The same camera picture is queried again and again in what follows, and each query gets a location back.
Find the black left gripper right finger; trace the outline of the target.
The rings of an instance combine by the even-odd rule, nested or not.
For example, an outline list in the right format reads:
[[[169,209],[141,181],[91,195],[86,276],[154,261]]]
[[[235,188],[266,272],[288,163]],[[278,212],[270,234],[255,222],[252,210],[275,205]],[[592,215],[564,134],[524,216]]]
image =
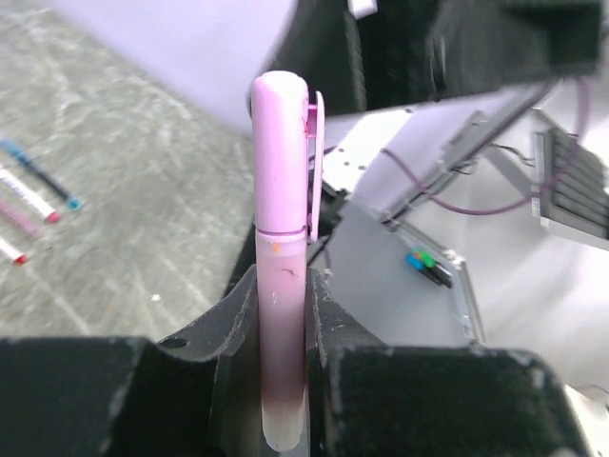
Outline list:
[[[589,456],[562,381],[519,349],[383,343],[307,274],[313,456]]]

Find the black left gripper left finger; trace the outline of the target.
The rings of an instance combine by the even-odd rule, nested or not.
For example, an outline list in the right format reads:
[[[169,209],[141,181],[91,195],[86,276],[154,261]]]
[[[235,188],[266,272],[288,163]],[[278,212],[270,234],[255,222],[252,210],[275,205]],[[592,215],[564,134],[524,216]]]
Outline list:
[[[144,337],[1,342],[5,456],[255,456],[256,275],[201,317]]]

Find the white pen red cap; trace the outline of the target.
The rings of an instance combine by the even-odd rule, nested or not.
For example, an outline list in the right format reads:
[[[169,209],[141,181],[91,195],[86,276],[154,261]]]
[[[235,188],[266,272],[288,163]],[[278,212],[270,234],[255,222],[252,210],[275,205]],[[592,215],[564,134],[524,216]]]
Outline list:
[[[0,237],[0,251],[14,265],[24,265],[28,260],[24,252],[6,241],[3,237]]]

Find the blue pen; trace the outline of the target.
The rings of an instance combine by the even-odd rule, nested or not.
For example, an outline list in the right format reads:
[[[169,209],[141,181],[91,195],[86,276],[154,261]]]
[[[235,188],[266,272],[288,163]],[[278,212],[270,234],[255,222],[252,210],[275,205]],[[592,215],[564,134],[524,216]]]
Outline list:
[[[78,198],[74,197],[72,193],[63,187],[57,180],[38,167],[37,164],[18,146],[13,144],[8,139],[2,139],[1,147],[30,174],[36,176],[42,183],[44,183],[59,199],[66,204],[69,209],[77,210],[81,207],[81,202]]]

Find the red crayon pen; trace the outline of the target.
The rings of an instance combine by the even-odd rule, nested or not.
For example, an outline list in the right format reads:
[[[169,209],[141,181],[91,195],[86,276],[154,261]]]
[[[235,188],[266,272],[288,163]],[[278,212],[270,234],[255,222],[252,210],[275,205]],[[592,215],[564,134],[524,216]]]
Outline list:
[[[33,238],[41,237],[40,229],[35,224],[33,224],[25,215],[23,215],[19,210],[17,210],[10,203],[6,202],[4,199],[0,200],[0,210],[3,216],[8,218],[14,226],[21,229],[28,236]]]

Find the white pen red tip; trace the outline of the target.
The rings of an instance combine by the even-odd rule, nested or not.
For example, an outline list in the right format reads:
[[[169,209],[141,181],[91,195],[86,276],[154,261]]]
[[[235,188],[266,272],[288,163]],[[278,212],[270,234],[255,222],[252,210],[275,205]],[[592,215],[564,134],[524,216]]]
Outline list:
[[[0,174],[1,182],[25,201],[44,222],[54,224],[60,220],[59,213],[21,179],[10,172],[8,168],[2,166]]]

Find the lilac block cap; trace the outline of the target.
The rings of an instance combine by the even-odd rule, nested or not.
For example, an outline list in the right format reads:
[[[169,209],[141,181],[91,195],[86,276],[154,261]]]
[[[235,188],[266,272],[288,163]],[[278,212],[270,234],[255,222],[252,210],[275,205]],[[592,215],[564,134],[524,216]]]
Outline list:
[[[319,237],[325,105],[299,75],[274,70],[251,86],[255,225],[269,235]]]

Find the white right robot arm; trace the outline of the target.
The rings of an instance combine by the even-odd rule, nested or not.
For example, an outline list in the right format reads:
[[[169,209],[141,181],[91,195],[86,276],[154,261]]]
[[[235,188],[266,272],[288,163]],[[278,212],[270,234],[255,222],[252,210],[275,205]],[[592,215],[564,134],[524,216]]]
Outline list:
[[[300,1],[265,65],[302,76],[330,115],[595,73],[600,1]]]

